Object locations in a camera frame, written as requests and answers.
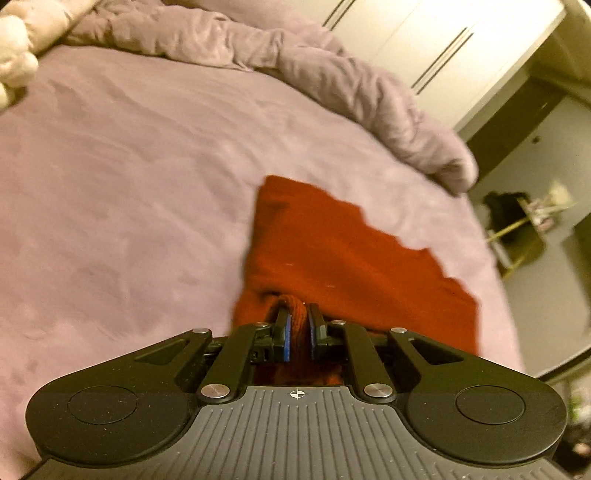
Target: metal screw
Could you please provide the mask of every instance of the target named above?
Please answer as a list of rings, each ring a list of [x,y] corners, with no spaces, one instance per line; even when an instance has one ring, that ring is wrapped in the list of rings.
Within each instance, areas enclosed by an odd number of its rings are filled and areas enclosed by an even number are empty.
[[[392,395],[392,393],[394,392],[394,390],[392,390],[392,387],[384,383],[371,383],[369,385],[366,385],[363,391],[367,396],[373,398],[386,398]]]
[[[207,398],[223,398],[230,394],[230,389],[221,383],[210,383],[201,389],[201,395]]]

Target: red cloth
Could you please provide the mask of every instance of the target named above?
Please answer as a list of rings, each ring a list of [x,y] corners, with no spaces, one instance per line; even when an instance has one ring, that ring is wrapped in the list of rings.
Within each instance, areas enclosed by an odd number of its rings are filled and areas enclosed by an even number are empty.
[[[369,227],[355,205],[269,176],[258,192],[235,325],[267,319],[279,301],[293,314],[292,351],[302,383],[322,376],[302,371],[311,368],[301,366],[309,355],[302,302],[370,330],[405,327],[477,353],[476,302],[456,280],[444,277],[428,250],[405,248]]]

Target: pink bedsheet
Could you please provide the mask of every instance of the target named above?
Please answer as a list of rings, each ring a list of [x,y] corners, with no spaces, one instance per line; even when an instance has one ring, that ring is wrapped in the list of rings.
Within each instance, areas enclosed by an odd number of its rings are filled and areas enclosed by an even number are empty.
[[[0,155],[2,480],[37,460],[24,411],[46,382],[196,326],[227,333],[267,174],[430,248],[479,302],[482,356],[522,367],[467,199],[274,78],[58,46],[0,115]]]

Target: white wardrobe door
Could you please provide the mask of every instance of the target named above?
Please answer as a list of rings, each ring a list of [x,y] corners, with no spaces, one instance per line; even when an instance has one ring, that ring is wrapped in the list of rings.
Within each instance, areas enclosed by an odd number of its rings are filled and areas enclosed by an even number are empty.
[[[287,3],[302,15],[322,25],[340,4],[340,0],[287,0]]]
[[[423,0],[370,61],[414,87],[469,39],[478,8],[489,0]]]
[[[559,0],[495,0],[474,35],[423,87],[418,104],[450,127],[521,67],[564,16]]]
[[[420,0],[355,0],[333,28],[355,56],[370,61]]]

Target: white plush toy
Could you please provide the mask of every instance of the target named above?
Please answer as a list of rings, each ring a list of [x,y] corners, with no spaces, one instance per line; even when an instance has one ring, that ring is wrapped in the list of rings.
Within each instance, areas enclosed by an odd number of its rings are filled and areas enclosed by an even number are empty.
[[[0,11],[0,111],[31,81],[34,54],[53,45],[98,0],[12,0]]]
[[[14,15],[0,17],[0,110],[15,98],[14,90],[31,81],[39,68],[30,51],[25,22]]]

